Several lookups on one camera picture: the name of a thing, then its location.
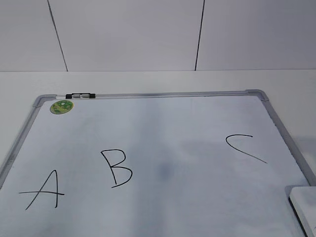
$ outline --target green sticker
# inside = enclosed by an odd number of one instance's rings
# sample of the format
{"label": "green sticker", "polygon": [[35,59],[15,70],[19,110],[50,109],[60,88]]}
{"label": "green sticker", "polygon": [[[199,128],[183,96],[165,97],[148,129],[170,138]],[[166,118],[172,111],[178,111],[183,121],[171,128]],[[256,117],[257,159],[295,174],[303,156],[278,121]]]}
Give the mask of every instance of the green sticker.
{"label": "green sticker", "polygon": [[61,100],[52,104],[50,111],[55,115],[62,115],[69,112],[74,107],[74,104],[69,100]]}

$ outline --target white table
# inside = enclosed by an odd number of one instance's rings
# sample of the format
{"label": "white table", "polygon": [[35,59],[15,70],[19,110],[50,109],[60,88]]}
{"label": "white table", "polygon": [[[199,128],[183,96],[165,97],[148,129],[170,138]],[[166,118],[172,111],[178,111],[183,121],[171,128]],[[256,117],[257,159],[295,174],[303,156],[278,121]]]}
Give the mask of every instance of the white table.
{"label": "white table", "polygon": [[316,171],[316,70],[0,73],[0,163],[41,94],[261,89]]}

